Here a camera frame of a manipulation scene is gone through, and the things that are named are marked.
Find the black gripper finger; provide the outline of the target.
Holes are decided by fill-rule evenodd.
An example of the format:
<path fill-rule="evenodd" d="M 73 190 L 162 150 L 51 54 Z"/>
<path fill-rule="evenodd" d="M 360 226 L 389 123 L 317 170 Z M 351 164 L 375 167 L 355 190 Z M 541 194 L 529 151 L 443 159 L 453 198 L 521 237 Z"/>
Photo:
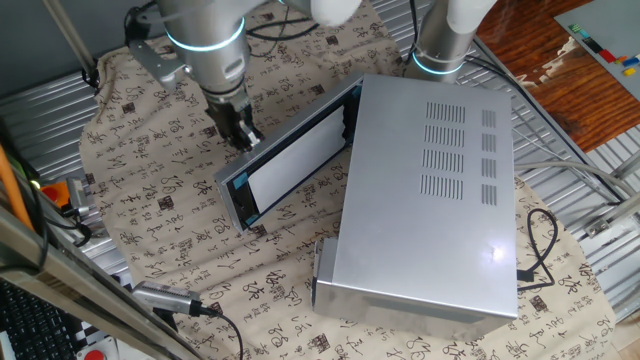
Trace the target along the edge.
<path fill-rule="evenodd" d="M 249 132 L 243 122 L 233 122 L 231 124 L 230 143 L 240 151 L 250 150 Z"/>
<path fill-rule="evenodd" d="M 264 139 L 264 135 L 254 126 L 251 119 L 240 120 L 239 127 L 246 150 L 254 149 Z"/>

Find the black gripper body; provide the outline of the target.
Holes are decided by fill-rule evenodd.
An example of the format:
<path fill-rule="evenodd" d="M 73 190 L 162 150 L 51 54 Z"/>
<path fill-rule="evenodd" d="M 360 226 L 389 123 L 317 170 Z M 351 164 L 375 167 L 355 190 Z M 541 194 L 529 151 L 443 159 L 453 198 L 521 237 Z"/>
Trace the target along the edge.
<path fill-rule="evenodd" d="M 233 122 L 252 118 L 252 108 L 245 91 L 227 94 L 214 94 L 204 91 L 208 104 L 207 114 L 214 120 L 218 132 L 230 145 L 230 130 Z"/>

